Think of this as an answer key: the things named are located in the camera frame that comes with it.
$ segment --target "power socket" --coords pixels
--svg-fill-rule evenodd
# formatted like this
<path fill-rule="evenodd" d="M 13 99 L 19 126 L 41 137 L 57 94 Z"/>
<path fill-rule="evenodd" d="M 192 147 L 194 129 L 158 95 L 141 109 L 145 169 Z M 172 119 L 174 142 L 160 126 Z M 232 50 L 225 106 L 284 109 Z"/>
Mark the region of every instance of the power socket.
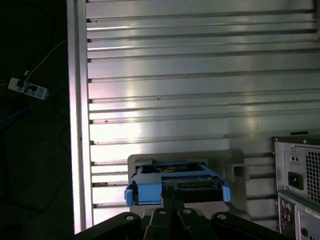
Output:
<path fill-rule="evenodd" d="M 29 83 L 29 82 L 24 82 L 23 87 L 19 87 L 18 86 L 19 81 L 20 79 L 12 77 L 10 79 L 8 89 L 23 94 L 25 89 L 28 88 L 24 93 L 25 95 L 28 95 L 30 97 L 34 97 L 37 99 L 41 99 L 41 100 L 44 100 L 49 95 L 49 90 L 47 88 Z M 31 86 L 36 86 L 37 87 L 36 91 L 32 91 L 31 88 L 29 88 Z"/>

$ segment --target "blue hard drive caddy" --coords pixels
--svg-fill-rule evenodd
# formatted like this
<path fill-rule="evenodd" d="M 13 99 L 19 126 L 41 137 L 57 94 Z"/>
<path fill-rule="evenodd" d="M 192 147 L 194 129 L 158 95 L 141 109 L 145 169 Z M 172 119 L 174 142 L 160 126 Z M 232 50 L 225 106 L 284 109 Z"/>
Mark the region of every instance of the blue hard drive caddy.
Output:
<path fill-rule="evenodd" d="M 184 203 L 230 202 L 229 184 L 203 163 L 140 165 L 124 191 L 129 207 L 160 205 L 163 190 L 174 191 Z"/>

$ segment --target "white cable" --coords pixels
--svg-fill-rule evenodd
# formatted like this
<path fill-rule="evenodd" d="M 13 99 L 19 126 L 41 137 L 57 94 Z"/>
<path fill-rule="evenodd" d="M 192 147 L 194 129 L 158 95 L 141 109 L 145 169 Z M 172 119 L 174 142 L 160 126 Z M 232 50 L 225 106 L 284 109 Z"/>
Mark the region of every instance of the white cable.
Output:
<path fill-rule="evenodd" d="M 60 45 L 62 45 L 66 40 L 63 40 L 62 42 L 60 42 L 57 46 L 55 46 L 49 53 L 47 56 L 45 56 L 45 58 L 39 63 L 38 66 L 36 66 L 35 69 L 33 69 L 26 77 L 25 82 L 28 82 L 28 79 L 30 78 L 30 76 L 46 61 L 46 59 L 58 48 L 60 47 Z"/>

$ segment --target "blue cable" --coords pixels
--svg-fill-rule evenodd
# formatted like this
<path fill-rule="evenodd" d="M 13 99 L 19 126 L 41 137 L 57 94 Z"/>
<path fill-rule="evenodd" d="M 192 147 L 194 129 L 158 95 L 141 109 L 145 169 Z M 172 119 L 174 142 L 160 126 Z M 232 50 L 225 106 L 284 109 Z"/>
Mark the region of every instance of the blue cable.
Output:
<path fill-rule="evenodd" d="M 40 104 L 43 104 L 43 103 L 46 102 L 50 97 L 52 97 L 58 90 L 60 90 L 62 87 L 64 87 L 64 86 L 67 85 L 67 84 L 68 84 L 67 82 L 62 83 L 62 84 L 59 85 L 55 90 L 53 90 L 53 91 L 51 92 L 51 94 L 49 94 L 45 99 L 43 99 L 43 100 L 41 100 L 41 101 L 33 104 L 33 105 L 30 106 L 30 107 L 27 107 L 26 109 L 23 109 L 23 110 L 21 110 L 21 111 L 16 112 L 15 114 L 13 114 L 13 115 L 11 115 L 11 116 L 8 116 L 8 117 L 6 117 L 5 119 L 2 119 L 2 120 L 0 121 L 0 124 L 4 123 L 4 122 L 6 122 L 6 121 L 8 121 L 8 120 L 10 120 L 10 119 L 12 119 L 12 118 L 20 115 L 20 114 L 25 113 L 26 111 L 29 111 L 29 110 L 31 110 L 31 109 L 34 109 L 35 107 L 39 106 Z"/>

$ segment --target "metal slat wall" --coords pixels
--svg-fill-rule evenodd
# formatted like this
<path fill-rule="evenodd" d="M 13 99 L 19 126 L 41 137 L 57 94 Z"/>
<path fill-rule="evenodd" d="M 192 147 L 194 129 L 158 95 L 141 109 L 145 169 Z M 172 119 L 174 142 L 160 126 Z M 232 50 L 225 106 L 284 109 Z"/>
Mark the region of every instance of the metal slat wall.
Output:
<path fill-rule="evenodd" d="M 130 155 L 235 149 L 273 228 L 270 137 L 319 127 L 313 1 L 69 0 L 68 21 L 75 231 L 128 210 Z"/>

